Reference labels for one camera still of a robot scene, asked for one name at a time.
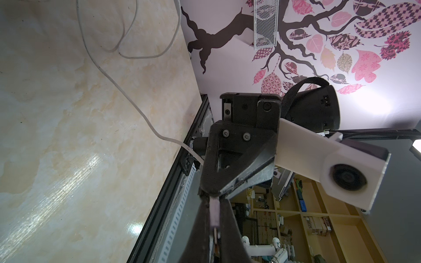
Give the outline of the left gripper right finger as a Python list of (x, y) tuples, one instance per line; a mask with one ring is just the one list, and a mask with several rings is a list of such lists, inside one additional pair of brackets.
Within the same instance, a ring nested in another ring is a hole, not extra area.
[(250, 263), (240, 231), (227, 199), (220, 200), (220, 256), (222, 263)]

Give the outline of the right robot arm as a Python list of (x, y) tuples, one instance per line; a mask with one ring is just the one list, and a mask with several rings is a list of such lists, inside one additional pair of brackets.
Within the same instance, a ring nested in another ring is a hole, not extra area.
[(193, 141), (194, 151), (205, 159), (199, 193), (214, 198), (271, 184), (275, 156), (285, 147), (278, 142), (282, 120), (314, 133), (340, 124), (335, 89), (320, 77), (303, 79), (284, 96), (224, 93), (220, 98), (223, 119), (207, 137)]

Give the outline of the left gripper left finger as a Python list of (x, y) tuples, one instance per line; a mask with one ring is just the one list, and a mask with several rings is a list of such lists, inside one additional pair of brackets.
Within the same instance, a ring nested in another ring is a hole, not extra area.
[(179, 263), (209, 263), (210, 258), (209, 197), (203, 196)]

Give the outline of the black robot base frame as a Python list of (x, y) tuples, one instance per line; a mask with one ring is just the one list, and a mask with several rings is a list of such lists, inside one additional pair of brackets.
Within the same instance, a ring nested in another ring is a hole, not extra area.
[(196, 175), (195, 158), (181, 148), (142, 227), (129, 263), (169, 263), (183, 210)]

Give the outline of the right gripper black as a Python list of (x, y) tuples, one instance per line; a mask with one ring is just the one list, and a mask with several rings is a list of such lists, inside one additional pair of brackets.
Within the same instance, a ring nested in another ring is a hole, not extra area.
[(200, 189), (232, 199), (272, 180), (281, 117), (277, 94), (224, 93), (223, 120), (210, 128)]

